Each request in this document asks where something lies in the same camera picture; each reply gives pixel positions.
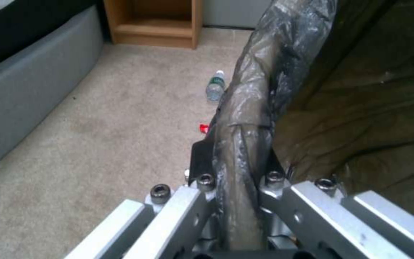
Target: water bottle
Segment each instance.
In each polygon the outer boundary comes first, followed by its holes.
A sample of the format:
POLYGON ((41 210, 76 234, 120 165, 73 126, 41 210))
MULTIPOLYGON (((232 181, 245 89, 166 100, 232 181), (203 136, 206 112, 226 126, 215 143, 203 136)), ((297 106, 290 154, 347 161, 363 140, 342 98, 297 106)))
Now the water bottle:
POLYGON ((225 73, 222 70, 218 70, 215 75, 210 79, 206 94, 207 99, 213 102, 220 100, 221 96, 225 92, 225 73))

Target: wooden cabinet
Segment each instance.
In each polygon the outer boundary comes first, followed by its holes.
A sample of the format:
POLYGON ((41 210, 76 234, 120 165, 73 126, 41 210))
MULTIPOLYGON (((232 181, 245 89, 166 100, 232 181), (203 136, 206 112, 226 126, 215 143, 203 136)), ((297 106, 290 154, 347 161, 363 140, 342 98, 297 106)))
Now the wooden cabinet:
POLYGON ((113 43, 195 49, 202 0, 104 0, 113 43))

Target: wrapped tube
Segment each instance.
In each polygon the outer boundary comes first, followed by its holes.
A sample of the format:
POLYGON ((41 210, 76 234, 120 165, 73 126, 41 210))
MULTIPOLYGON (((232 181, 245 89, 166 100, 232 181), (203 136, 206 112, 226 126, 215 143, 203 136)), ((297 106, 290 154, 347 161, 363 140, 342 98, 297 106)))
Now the wrapped tube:
POLYGON ((237 61, 207 138, 225 249, 264 249, 257 186, 274 125, 327 38, 336 0, 274 0, 237 61))

